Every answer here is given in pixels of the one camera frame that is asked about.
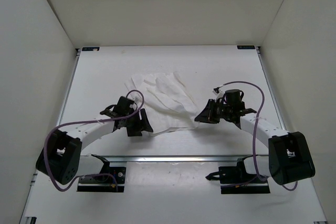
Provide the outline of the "white pleated skirt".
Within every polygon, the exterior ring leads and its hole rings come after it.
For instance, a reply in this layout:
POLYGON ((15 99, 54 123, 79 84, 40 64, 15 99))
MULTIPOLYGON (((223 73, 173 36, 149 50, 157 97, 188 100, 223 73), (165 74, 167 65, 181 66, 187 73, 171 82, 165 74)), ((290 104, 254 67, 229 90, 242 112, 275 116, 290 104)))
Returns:
POLYGON ((194 130, 199 126, 194 119, 200 109, 177 72, 134 74, 125 86, 128 91, 138 90, 143 94, 152 136, 194 130))

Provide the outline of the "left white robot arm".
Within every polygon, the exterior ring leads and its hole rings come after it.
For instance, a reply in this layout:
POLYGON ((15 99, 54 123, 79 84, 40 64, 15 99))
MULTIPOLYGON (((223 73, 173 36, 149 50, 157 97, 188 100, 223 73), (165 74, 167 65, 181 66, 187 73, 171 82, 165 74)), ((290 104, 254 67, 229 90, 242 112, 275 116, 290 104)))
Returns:
POLYGON ((72 125, 75 128, 71 131, 63 130, 66 124, 62 124, 48 134, 36 162, 36 169, 49 176, 55 186, 71 185, 79 177, 115 181, 104 157, 97 154, 82 156, 81 152, 94 141, 123 127, 129 137, 153 132, 145 108, 128 96, 121 96, 97 118, 72 125))

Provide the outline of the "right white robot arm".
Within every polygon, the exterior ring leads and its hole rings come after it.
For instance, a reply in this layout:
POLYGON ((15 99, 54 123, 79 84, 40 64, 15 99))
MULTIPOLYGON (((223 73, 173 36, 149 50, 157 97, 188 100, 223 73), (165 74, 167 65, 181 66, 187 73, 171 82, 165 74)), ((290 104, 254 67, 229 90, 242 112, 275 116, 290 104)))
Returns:
POLYGON ((235 124, 252 135, 253 142, 260 141, 268 148, 267 156, 253 151, 250 157, 239 159, 236 178, 248 182, 251 178, 271 177, 277 184, 285 185, 311 178, 316 169, 305 136, 301 132, 288 132, 257 116, 257 111, 246 108, 244 93, 231 89, 209 99, 206 107, 194 119, 199 123, 218 124, 220 120, 235 124))

